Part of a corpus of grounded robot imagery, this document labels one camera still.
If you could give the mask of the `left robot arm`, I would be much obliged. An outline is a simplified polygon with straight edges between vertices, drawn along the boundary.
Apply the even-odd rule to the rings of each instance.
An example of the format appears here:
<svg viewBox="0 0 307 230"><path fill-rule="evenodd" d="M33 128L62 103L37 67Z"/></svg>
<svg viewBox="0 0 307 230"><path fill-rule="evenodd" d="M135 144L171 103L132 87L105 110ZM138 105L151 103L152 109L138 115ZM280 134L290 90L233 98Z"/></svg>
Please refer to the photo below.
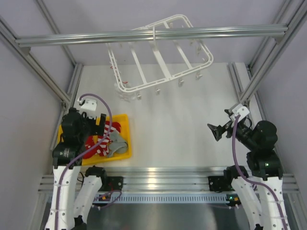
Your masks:
<svg viewBox="0 0 307 230"><path fill-rule="evenodd" d="M106 115L88 117L87 113L70 108L61 122L60 141L52 151L53 194L47 230L85 230L87 217L98 190L108 186L106 172L91 167L85 173L79 193L76 192L78 175L86 151L86 141L92 135L102 135Z"/></svg>

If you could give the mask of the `grey sock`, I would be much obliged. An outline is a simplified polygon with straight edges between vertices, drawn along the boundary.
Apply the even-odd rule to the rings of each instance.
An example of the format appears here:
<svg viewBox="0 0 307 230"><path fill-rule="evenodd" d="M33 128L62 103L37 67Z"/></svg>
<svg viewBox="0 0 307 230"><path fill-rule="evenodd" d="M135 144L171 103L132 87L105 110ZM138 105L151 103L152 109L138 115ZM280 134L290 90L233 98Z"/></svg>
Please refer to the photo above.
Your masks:
<svg viewBox="0 0 307 230"><path fill-rule="evenodd" d="M120 135L118 131L109 134L110 143L108 145L108 158L113 157L114 153L124 154L128 150L127 141Z"/></svg>

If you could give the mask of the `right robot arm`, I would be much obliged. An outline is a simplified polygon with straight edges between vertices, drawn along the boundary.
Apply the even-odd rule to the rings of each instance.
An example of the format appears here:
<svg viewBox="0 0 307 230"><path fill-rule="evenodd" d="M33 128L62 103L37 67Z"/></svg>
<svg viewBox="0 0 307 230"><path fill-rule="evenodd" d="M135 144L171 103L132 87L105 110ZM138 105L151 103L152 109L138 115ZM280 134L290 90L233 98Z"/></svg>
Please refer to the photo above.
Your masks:
<svg viewBox="0 0 307 230"><path fill-rule="evenodd" d="M276 126L266 120L259 121L253 129L244 121L228 122L224 126L209 124L216 140L223 133L232 140L234 165L224 170L224 185L234 190L248 218L251 230L290 229L283 199L283 170L274 145L278 140ZM249 152L247 163L251 170L248 175L236 157L236 141Z"/></svg>

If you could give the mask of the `white plastic clip hanger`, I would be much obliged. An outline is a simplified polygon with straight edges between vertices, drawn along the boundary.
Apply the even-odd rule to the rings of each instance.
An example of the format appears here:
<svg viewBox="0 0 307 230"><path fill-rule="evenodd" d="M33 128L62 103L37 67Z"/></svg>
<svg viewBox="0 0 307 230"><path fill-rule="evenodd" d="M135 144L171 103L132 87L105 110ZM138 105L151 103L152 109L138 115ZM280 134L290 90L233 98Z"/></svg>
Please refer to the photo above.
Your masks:
<svg viewBox="0 0 307 230"><path fill-rule="evenodd" d="M142 80L142 84L139 84L137 86L133 86L131 87L129 85L129 82L126 80L123 80L123 78L121 77L121 72L119 71L118 68L118 62L116 60L116 57L114 55L114 52L111 48L111 44L107 44L107 48L108 48L108 54L110 57L110 64L111 64L111 69L113 69L114 71L114 75L116 77L116 83L118 84L118 87L120 88L121 91L123 92L130 92L130 93L135 93L136 94L136 99L140 100L142 98L140 91L150 88L150 87L154 87L155 88L155 93L157 95L160 94L160 89L158 88L158 85L161 85L163 83L169 82L169 81L173 81L173 80L178 80L178 85L181 87L184 83L183 77L193 74L196 74L196 79L199 79L202 77L201 74L201 70L209 67L212 63L213 63L213 55L212 53L209 51L209 49L207 48L207 46L199 39L192 39L190 44L193 43L197 43L197 55L199 55L201 52L204 54L204 58L203 58L203 63L193 66L188 57L186 56L186 54L184 53L183 49L181 48L179 42L177 40L172 40L172 42L174 43L174 45L176 46L180 56L182 57L185 65L187 66L185 70L178 72L178 73L174 73L172 74L166 63L165 60L163 59L160 50L158 48L158 44L157 44L157 39L156 39L156 33L157 33L157 27L158 26L164 26L166 29L171 29L173 28L173 22L174 21L178 21L181 20L184 24L182 25L183 28L192 28L192 24L189 21L189 19L183 15L183 14L177 14L177 15L173 15L171 17L165 18L163 20L154 22L152 24L143 26L143 27L139 27L138 30L142 30L142 29L151 29L153 31L153 41L149 42L149 45L152 49L153 55L158 63L158 66L160 67L162 73L163 73L163 77L159 80L154 80L154 81L147 81L146 79L146 75L143 72L143 69L141 67L140 64L140 60L137 56L137 53L134 49L133 43L132 42L128 42L128 46L129 49L132 53L132 56L134 58L137 70L140 74L141 80Z"/></svg>

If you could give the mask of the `white translucent sock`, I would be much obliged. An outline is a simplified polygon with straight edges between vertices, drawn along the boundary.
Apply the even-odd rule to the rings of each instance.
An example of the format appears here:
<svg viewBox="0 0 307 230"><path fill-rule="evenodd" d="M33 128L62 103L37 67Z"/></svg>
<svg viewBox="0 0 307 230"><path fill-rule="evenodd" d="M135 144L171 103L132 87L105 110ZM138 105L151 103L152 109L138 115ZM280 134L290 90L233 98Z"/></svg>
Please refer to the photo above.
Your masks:
<svg viewBox="0 0 307 230"><path fill-rule="evenodd" d="M117 93L117 96L119 97L120 100L126 101L126 102L131 102L136 100L136 94L135 93L130 93L130 92L123 92L120 90L118 87L117 83L114 83L115 91Z"/></svg>

